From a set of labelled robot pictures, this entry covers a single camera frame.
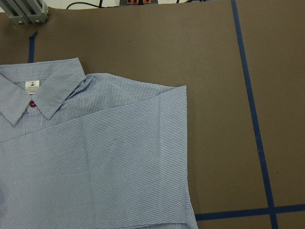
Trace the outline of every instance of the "size tag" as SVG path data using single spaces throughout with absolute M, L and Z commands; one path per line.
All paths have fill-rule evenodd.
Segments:
M 25 91 L 28 94 L 34 94 L 35 92 L 37 92 L 38 88 L 39 88 L 39 80 L 25 82 Z

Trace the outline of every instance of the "collar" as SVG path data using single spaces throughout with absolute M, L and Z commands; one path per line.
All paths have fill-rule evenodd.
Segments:
M 42 74 L 49 77 L 30 96 L 12 81 L 21 82 L 39 79 Z M 86 79 L 78 58 L 0 65 L 0 113 L 12 124 L 16 124 L 32 100 L 40 112 L 51 119 L 68 96 Z

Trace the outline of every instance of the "metal clamp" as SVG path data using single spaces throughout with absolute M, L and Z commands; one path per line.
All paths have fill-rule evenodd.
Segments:
M 0 0 L 0 7 L 17 25 L 46 23 L 49 13 L 43 0 Z

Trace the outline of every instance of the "shirt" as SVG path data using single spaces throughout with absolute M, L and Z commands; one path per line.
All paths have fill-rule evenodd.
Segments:
M 186 105 L 78 58 L 0 65 L 0 228 L 197 229 Z

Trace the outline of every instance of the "blue tape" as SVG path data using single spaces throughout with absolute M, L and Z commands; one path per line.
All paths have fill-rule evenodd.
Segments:
M 37 32 L 34 32 L 33 35 L 29 37 L 29 63 L 34 62 L 34 53 L 35 53 L 35 36 Z
M 248 101 L 249 101 L 249 105 L 250 105 L 252 123 L 253 123 L 253 128 L 254 128 L 255 139 L 256 139 L 256 146 L 257 146 L 258 156 L 259 156 L 261 170 L 262 170 L 262 174 L 263 174 L 264 187 L 265 187 L 265 192 L 266 192 L 266 197 L 267 197 L 271 225 L 272 225 L 273 229 L 278 229 L 276 214 L 275 214 L 275 205 L 274 205 L 274 200 L 273 200 L 273 196 L 272 196 L 272 192 L 271 192 L 271 185 L 270 185 L 270 179 L 269 179 L 269 175 L 268 175 L 267 164 L 266 164 L 266 159 L 265 159 L 265 154 L 264 154 L 263 142 L 262 142 L 261 133 L 259 130 L 258 118 L 257 118 L 256 107 L 255 107 L 255 103 L 254 103 L 254 96 L 253 96 L 253 91 L 252 91 L 252 86 L 251 86 L 251 81 L 250 81 L 246 54 L 245 54 L 245 50 L 244 50 L 244 42 L 243 42 L 242 30 L 241 30 L 241 26 L 240 26 L 240 22 L 239 22 L 239 17 L 238 17 L 236 0 L 231 0 L 231 4 L 232 4 L 239 52 L 240 52 L 240 57 L 241 57 L 241 61 L 242 61 L 242 66 L 243 66 L 244 81 L 246 84 Z
M 274 211 L 275 213 L 305 211 L 305 204 L 275 207 Z M 269 215 L 269 214 L 270 214 L 269 208 L 257 208 L 257 209 L 247 209 L 240 211 L 223 211 L 223 212 L 196 214 L 195 218 L 197 221 L 201 221 L 201 220 L 227 219 L 227 218 L 259 216 L 259 215 Z
M 224 211 L 224 212 L 215 212 L 215 213 L 206 213 L 195 215 L 197 221 L 200 220 L 211 220 L 211 219 L 227 219 L 227 218 L 236 218 L 236 217 L 245 217 L 245 216 L 259 216 L 259 215 L 268 215 L 268 208 L 259 208 L 259 209 L 248 209 L 240 211 Z
M 296 211 L 305 211 L 305 204 L 275 207 L 276 213 L 287 213 Z

